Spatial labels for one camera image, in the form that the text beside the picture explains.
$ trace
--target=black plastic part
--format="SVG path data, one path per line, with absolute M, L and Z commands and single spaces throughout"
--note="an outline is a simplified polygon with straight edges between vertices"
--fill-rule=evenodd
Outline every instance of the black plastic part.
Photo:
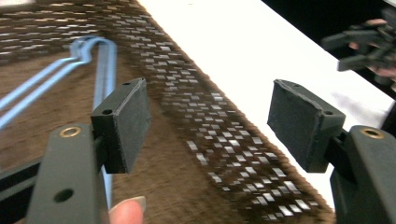
M 105 144 L 105 138 L 103 136 L 99 136 L 93 142 L 93 147 L 96 150 L 96 166 L 97 171 L 99 172 L 102 169 L 103 164 L 107 160 L 107 148 Z
M 146 86 L 143 78 L 126 82 L 92 112 L 95 137 L 105 138 L 108 174 L 132 172 L 150 124 Z
M 396 223 L 396 139 L 354 126 L 345 141 L 356 184 L 332 174 L 337 223 Z
M 340 59 L 338 62 L 337 71 L 344 72 L 347 70 L 358 70 L 365 66 L 370 66 L 372 63 L 365 55 L 356 55 Z
M 324 158 L 334 166 L 340 176 L 355 183 L 355 175 L 352 172 L 350 161 L 344 148 L 346 136 L 346 133 L 342 133 L 341 136 L 330 139 Z
M 275 80 L 268 125 L 308 173 L 326 171 L 326 148 L 343 131 L 345 118 L 306 88 Z
M 326 50 L 331 50 L 345 46 L 348 41 L 349 37 L 344 33 L 340 33 L 324 37 L 320 41 L 320 45 Z
M 109 223 L 90 125 L 71 124 L 51 133 L 26 223 Z
M 0 223 L 24 218 L 41 158 L 0 174 Z
M 396 137 L 396 103 L 393 103 L 392 109 L 389 111 L 387 118 L 381 127 L 387 133 L 391 133 Z

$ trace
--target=finger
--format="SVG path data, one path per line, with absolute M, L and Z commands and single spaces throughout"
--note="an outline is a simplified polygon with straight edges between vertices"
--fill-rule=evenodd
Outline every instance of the finger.
M 367 23 L 370 25 L 376 25 L 376 24 L 385 24 L 387 22 L 382 19 L 374 19 L 374 20 L 367 21 Z
M 359 45 L 357 43 L 351 42 L 349 43 L 349 47 L 352 49 L 359 49 Z
M 369 67 L 369 69 L 381 77 L 396 78 L 396 67 L 391 67 L 386 69 Z
M 111 224 L 142 224 L 144 207 L 139 201 L 129 199 L 110 210 Z

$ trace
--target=white surface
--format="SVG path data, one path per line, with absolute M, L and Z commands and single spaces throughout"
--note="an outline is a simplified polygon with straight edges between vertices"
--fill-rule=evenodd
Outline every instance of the white surface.
M 35 0 L 0 0 L 0 7 L 9 7 L 33 3 Z
M 346 114 L 345 129 L 379 127 L 392 103 L 260 0 L 139 0 L 154 20 L 263 134 L 298 164 L 266 125 L 273 81 L 305 86 Z M 333 207 L 329 177 L 300 173 Z

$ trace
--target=fingernail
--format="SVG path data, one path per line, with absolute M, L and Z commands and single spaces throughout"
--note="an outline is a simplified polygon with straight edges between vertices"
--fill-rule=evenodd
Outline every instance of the fingernail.
M 134 198 L 132 198 L 132 199 L 130 199 L 130 200 L 134 200 L 134 201 L 136 201 L 137 203 L 139 203 L 140 206 L 141 206 L 142 209 L 143 209 L 143 213 L 146 212 L 147 203 L 146 203 L 146 197 L 145 197 L 145 196 L 134 197 Z

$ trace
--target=brass screw insert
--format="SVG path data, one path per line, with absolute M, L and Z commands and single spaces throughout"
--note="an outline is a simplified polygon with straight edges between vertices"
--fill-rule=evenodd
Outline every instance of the brass screw insert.
M 70 128 L 65 128 L 61 130 L 59 135 L 61 137 L 73 137 L 81 133 L 81 128 L 80 127 L 70 127 Z
M 371 138 L 375 138 L 375 139 L 383 139 L 385 138 L 385 135 L 382 134 L 381 132 L 379 132 L 376 129 L 371 129 L 371 128 L 365 128 L 361 130 L 361 133 L 363 133 L 364 135 L 371 137 Z

